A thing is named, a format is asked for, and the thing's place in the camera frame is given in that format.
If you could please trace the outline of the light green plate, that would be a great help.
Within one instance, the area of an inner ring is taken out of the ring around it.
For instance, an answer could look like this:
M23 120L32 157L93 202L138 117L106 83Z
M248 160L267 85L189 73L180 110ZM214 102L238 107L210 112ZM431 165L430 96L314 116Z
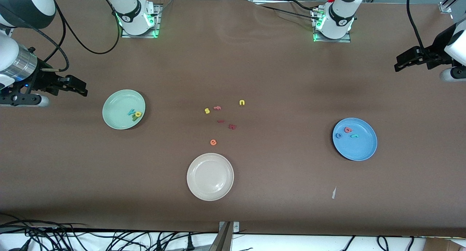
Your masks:
M132 116L127 113L134 109L140 111L142 116L133 122ZM144 117L146 103L143 96L134 90L120 90L110 95L102 109L103 121L115 130L126 130L135 127Z

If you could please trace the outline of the aluminium corner profile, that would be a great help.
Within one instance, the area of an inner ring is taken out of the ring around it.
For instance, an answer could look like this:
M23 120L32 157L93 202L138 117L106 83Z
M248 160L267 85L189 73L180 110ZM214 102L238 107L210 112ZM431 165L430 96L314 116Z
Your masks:
M451 7L459 0L443 0L438 4L441 13L451 13Z

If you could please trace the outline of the blue plate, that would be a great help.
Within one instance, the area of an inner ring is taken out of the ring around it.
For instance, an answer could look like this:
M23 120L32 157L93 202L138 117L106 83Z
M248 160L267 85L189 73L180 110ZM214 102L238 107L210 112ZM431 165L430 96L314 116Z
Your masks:
M349 127L353 131L345 133L344 128ZM341 156L348 160L363 161L375 154L378 146L377 135L370 124L359 118L345 118L339 121L332 132L333 145Z

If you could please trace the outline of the beige white plate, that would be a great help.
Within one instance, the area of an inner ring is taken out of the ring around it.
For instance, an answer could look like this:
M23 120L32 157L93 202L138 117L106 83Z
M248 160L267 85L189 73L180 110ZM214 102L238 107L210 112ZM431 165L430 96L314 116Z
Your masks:
M230 161L217 153L205 153L190 164L186 181L191 193L203 201L218 201L226 196L234 183Z

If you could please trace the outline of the brown cardboard box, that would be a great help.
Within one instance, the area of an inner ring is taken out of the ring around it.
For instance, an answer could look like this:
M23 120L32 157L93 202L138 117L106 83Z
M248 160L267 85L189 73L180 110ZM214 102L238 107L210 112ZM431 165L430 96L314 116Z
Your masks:
M426 238L422 251L466 251L466 247L446 238Z

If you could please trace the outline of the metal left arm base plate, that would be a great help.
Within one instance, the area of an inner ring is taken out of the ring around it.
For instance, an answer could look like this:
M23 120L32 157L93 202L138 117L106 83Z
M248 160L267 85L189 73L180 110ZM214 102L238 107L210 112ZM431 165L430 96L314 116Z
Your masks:
M313 20L312 27L313 27L313 40L314 42L334 42L334 43L350 43L351 36L350 36L350 29L352 21L349 23L348 26L341 27L342 29L337 29L337 32L343 32L343 28L345 35L341 38L333 39L327 37L323 32L322 28L324 27L325 22L328 20L325 15L325 9L321 8L323 5L319 5L318 7L313 7L310 11L311 17L316 17L316 20Z

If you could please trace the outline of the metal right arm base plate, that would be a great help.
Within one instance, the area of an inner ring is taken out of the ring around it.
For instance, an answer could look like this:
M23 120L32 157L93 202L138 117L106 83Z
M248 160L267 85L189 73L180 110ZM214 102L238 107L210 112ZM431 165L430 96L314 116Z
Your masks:
M147 0L138 0L130 13L118 14L123 38L158 38L163 6Z

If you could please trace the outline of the metal table edge bracket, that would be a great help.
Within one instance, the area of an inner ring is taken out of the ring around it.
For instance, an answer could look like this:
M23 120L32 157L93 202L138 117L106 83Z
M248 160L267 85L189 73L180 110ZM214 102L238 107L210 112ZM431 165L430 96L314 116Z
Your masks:
M214 251L231 251L234 233L239 233L239 221L220 221L219 232L215 238L212 247Z

